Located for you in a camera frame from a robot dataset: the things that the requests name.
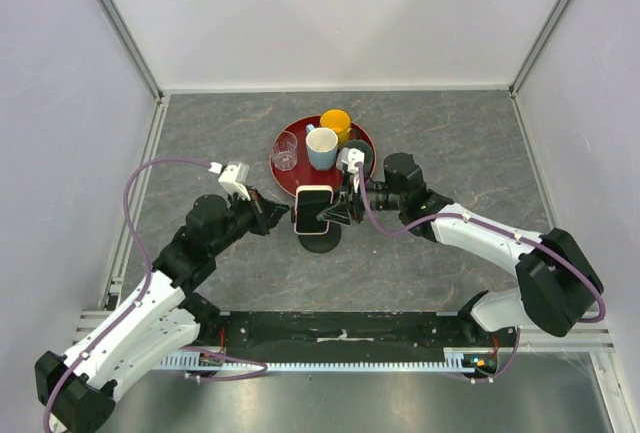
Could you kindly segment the black phone stand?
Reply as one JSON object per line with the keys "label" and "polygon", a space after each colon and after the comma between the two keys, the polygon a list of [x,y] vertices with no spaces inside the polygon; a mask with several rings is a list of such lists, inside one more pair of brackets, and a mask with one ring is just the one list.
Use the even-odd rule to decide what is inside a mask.
{"label": "black phone stand", "polygon": [[301,246],[315,254],[325,254],[334,250],[342,238],[342,229],[339,224],[330,223],[326,233],[321,235],[299,235],[298,241]]}

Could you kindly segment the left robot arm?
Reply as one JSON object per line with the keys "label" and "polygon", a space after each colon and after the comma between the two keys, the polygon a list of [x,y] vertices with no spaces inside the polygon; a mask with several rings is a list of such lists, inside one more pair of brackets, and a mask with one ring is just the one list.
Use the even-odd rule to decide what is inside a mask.
{"label": "left robot arm", "polygon": [[128,390],[167,356],[193,342],[215,342],[219,311],[197,288],[215,271],[218,255],[248,233],[267,235],[288,210],[255,189],[198,198],[120,306],[64,354],[46,352],[36,361],[44,431],[99,430]]}

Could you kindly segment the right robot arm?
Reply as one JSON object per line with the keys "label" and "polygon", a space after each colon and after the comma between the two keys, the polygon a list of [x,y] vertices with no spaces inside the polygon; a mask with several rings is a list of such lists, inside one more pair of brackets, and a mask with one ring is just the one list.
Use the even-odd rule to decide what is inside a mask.
{"label": "right robot arm", "polygon": [[429,189],[412,155],[395,153],[384,162],[381,182],[365,178],[365,154],[343,149],[336,160],[343,182],[320,219],[349,225],[374,221],[378,211],[395,211],[401,228],[434,243],[474,254],[512,274],[516,287],[477,294],[465,306],[458,334],[477,347],[506,327],[533,325],[564,337],[578,323],[599,323],[606,316],[604,287],[567,231],[523,230],[477,215]]}

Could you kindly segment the phone with pink case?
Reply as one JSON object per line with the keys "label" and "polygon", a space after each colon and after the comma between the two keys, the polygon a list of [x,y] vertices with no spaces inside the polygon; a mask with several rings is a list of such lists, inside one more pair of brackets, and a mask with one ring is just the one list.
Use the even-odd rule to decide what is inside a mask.
{"label": "phone with pink case", "polygon": [[323,235],[329,230],[329,222],[318,216],[327,208],[334,196],[329,185],[302,185],[296,189],[292,222],[298,236]]}

